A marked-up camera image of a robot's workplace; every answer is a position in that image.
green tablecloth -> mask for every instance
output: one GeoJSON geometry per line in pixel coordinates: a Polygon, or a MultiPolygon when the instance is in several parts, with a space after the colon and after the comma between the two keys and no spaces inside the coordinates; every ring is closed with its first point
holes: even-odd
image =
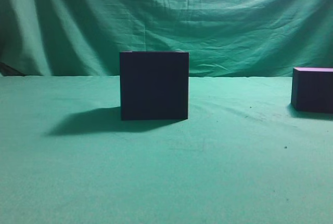
{"type": "Polygon", "coordinates": [[[0,222],[333,218],[333,118],[291,78],[190,78],[189,119],[122,122],[118,77],[0,78],[0,222]]]}

green cloth background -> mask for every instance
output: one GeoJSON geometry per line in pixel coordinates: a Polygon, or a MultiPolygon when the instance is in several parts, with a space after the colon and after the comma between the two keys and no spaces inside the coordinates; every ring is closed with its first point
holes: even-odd
{"type": "Polygon", "coordinates": [[[124,50],[190,52],[191,76],[333,66],[333,0],[0,0],[0,62],[118,75],[124,50]]]}

purple cube top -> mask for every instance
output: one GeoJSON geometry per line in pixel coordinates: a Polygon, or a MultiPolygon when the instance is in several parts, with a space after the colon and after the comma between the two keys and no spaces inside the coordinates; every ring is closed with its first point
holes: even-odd
{"type": "Polygon", "coordinates": [[[295,67],[301,72],[333,72],[333,68],[315,68],[315,67],[295,67]]]}

green fabric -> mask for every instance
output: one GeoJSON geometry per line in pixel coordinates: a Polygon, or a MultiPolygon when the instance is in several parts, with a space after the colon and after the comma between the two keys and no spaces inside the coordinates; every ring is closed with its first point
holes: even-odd
{"type": "Polygon", "coordinates": [[[333,66],[333,0],[0,0],[0,61],[32,75],[118,75],[124,50],[190,51],[191,76],[333,66]]]}
{"type": "Polygon", "coordinates": [[[0,78],[1,224],[331,224],[332,115],[291,78],[190,78],[189,119],[121,122],[118,77],[0,78]]]}

cube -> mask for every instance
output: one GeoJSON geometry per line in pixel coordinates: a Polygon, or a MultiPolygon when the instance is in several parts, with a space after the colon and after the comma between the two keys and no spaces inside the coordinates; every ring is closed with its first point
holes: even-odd
{"type": "Polygon", "coordinates": [[[121,119],[187,119],[188,77],[188,52],[121,52],[121,119]]]}
{"type": "Polygon", "coordinates": [[[298,111],[333,113],[333,69],[294,68],[291,104],[298,111]]]}

